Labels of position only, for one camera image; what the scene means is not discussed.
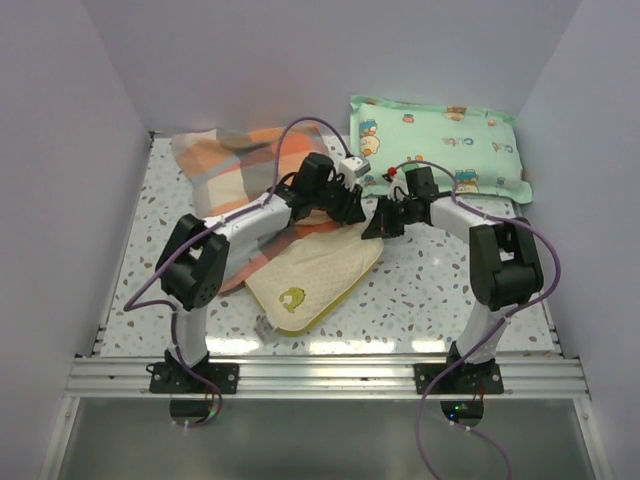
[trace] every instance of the metal extrusion bar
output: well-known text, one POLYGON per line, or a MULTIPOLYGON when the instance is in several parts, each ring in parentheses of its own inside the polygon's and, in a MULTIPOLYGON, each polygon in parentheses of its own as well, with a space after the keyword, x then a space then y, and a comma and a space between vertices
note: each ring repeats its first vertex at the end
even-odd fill
MULTIPOLYGON (((148 391, 145 367, 158 358, 76 359, 66 388, 70 397, 196 398, 148 391)), ((440 363, 434 356, 222 357, 240 365, 235 398, 415 400, 414 363, 440 363)), ((588 399, 578 360, 558 357, 498 357, 505 393, 492 399, 588 399)), ((433 395, 436 399, 466 396, 433 395)))

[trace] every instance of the speckled white tabletop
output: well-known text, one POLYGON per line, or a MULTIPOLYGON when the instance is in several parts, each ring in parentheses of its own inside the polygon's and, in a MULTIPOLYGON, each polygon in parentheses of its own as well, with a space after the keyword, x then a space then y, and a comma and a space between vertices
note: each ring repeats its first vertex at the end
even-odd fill
MULTIPOLYGON (((335 139, 325 141, 334 157, 335 139)), ((161 356, 169 339, 169 312, 151 307, 122 312, 125 301, 153 272, 175 222, 192 212, 191 184, 171 154, 171 141, 156 139, 100 348, 106 357, 161 356)), ((491 213, 512 216, 512 204, 495 197, 466 197, 491 213)), ((372 209, 374 200, 365 200, 372 209)), ((473 302, 467 247, 425 225, 407 227, 385 241, 378 265, 351 295, 312 331, 263 344, 254 333, 260 308, 241 289, 209 305, 207 345, 213 355, 389 354, 446 352, 463 330, 473 302)), ((163 298, 159 282, 145 299, 163 298)), ((501 352, 554 350, 540 306, 514 317, 501 352)))

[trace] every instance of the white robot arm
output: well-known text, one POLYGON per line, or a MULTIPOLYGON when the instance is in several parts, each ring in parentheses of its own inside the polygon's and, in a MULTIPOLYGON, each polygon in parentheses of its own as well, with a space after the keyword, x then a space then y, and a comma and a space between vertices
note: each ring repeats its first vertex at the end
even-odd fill
MULTIPOLYGON (((336 169, 320 154, 310 154, 290 185, 281 182, 273 195, 265 193, 253 202, 254 209, 242 216, 235 212, 204 221, 185 216, 174 229, 158 265, 189 238, 216 224, 215 233, 197 243, 201 249, 195 258, 185 252, 160 277, 163 290, 181 304, 176 339, 189 367, 208 362, 205 344, 206 305, 217 294, 229 255, 263 235, 275 233, 312 209, 323 210, 345 224, 366 220, 361 207, 362 188, 358 179, 369 170, 366 160, 351 157, 336 169)), ((404 226, 426 223, 450 232, 469 245, 470 284, 475 305, 460 337, 452 344, 448 362, 455 361, 474 348, 514 305, 526 303, 543 285, 533 236, 510 224, 488 221, 458 206, 448 193, 440 193, 431 168, 406 172, 406 190, 401 199, 382 197, 376 212, 362 235, 389 238, 402 235, 404 226)), ((477 385, 478 378, 491 375, 496 347, 504 326, 493 333, 482 348, 469 356, 458 372, 462 383, 477 385)), ((175 346, 168 348, 167 361, 177 359, 175 346)), ((451 393, 459 393, 455 375, 451 393)))

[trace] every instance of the lavender wall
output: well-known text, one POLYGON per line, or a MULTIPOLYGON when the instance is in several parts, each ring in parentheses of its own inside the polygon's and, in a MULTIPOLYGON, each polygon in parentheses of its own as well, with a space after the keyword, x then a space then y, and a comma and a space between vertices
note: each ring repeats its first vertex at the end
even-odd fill
POLYGON ((517 113, 579 0, 83 0, 149 128, 346 129, 353 93, 517 113))
POLYGON ((617 478, 640 476, 640 4, 583 0, 520 114, 529 217, 558 245, 551 307, 582 358, 617 478))
POLYGON ((0 2, 0 477, 36 478, 95 334, 146 132, 76 0, 0 2))

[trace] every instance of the cartoon print pillow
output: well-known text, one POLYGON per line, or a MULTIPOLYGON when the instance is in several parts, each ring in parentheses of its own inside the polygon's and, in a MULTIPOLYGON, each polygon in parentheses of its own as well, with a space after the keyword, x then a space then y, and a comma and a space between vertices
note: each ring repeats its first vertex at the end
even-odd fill
MULTIPOLYGON (((365 195, 388 194, 389 167, 427 160, 456 176, 458 193, 499 195, 518 203, 533 199, 516 147, 514 117, 487 108, 417 105, 365 96, 352 97, 351 107, 352 151, 371 164, 364 178, 365 195)), ((434 170, 434 177, 440 191, 451 190, 444 173, 434 170)))

